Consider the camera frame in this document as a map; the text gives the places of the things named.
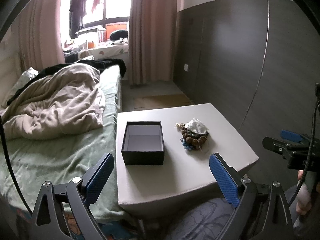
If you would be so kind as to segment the black garment on bed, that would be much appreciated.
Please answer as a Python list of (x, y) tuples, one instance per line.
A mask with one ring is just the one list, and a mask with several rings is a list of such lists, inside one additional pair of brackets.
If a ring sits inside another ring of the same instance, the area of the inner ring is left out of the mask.
[[(122, 59), (102, 59), (102, 60), (79, 60), (77, 63), (84, 63), (88, 64), (97, 70), (99, 70), (100, 73), (102, 73), (104, 70), (107, 68), (118, 65), (120, 69), (120, 76), (124, 77), (126, 73), (126, 65)], [(62, 63), (62, 64), (57, 64), (48, 68), (45, 68), (39, 74), (37, 74), (35, 77), (31, 78), (28, 80), (27, 83), (25, 83), (21, 88), (19, 88), (7, 101), (6, 106), (9, 106), (29, 85), (32, 83), (36, 82), (37, 80), (44, 78), (49, 75), (54, 75), (57, 73), (59, 70), (61, 70), (64, 67), (72, 65), (71, 63)]]

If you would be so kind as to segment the white pillow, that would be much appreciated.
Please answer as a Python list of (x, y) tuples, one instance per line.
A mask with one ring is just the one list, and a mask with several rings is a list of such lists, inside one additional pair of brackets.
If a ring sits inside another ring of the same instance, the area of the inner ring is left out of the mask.
[(20, 76), (20, 78), (17, 80), (17, 82), (13, 85), (13, 87), (5, 95), (5, 97), (1, 103), (1, 108), (6, 108), (7, 102), (9, 101), (9, 99), (11, 99), (19, 89), (21, 89), (23, 86), (25, 86), (30, 80), (32, 80), (38, 74), (39, 74), (39, 72), (32, 67), (30, 67), (28, 70), (24, 71), (22, 73), (22, 75)]

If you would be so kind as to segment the black open jewelry box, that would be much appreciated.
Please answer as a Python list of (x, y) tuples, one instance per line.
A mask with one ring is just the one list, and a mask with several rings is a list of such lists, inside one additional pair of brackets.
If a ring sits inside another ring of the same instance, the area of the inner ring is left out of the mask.
[(164, 139), (160, 121), (128, 121), (121, 153), (125, 165), (163, 165)]

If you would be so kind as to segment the beige crumpled blanket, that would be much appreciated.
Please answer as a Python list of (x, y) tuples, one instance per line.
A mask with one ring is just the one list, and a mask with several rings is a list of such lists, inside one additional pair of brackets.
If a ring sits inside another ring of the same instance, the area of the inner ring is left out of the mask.
[(1, 114), (7, 140), (47, 140), (103, 126), (100, 72), (76, 63), (31, 85)]

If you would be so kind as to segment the pink curtain left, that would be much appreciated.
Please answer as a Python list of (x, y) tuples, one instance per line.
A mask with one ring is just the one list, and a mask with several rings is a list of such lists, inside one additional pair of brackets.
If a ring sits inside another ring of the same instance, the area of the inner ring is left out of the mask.
[(61, 0), (31, 0), (18, 16), (22, 69), (41, 71), (65, 63), (60, 33)]

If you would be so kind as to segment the cluttered windowsill desk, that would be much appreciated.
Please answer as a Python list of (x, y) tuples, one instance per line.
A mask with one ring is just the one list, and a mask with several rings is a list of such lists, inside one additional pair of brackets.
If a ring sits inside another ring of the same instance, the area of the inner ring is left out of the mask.
[(127, 61), (129, 40), (127, 23), (88, 27), (75, 32), (65, 41), (63, 53), (65, 62), (82, 59), (121, 59)]

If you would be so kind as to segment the black hanging clothes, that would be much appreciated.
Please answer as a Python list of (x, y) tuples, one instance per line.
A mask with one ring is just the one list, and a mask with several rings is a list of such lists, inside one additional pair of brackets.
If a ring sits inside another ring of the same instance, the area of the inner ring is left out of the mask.
[(76, 38), (77, 32), (84, 29), (83, 17), (86, 15), (86, 0), (71, 0), (70, 13), (70, 37)]

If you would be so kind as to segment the white shell charm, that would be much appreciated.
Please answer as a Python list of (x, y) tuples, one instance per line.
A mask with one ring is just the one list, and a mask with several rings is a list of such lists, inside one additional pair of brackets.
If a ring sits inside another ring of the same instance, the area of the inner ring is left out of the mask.
[(176, 123), (175, 127), (177, 128), (178, 131), (182, 131), (185, 129), (185, 124), (184, 123)]

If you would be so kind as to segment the white crumpled tissue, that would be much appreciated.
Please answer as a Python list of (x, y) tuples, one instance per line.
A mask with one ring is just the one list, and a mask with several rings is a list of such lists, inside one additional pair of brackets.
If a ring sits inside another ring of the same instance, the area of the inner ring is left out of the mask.
[(197, 118), (191, 119), (185, 124), (184, 127), (187, 130), (197, 134), (205, 134), (206, 132), (208, 132), (207, 126)]

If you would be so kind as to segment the white square table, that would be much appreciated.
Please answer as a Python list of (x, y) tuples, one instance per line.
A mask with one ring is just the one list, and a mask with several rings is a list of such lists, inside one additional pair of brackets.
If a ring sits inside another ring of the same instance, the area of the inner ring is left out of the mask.
[[(200, 151), (185, 150), (175, 126), (192, 118), (199, 119), (209, 129), (208, 140)], [(163, 165), (125, 165), (121, 148), (129, 121), (161, 122), (165, 146)], [(119, 206), (137, 216), (153, 216), (205, 193), (216, 192), (215, 179), (209, 169), (209, 157), (213, 153), (219, 153), (240, 174), (245, 174), (259, 159), (210, 103), (119, 113), (116, 146)]]

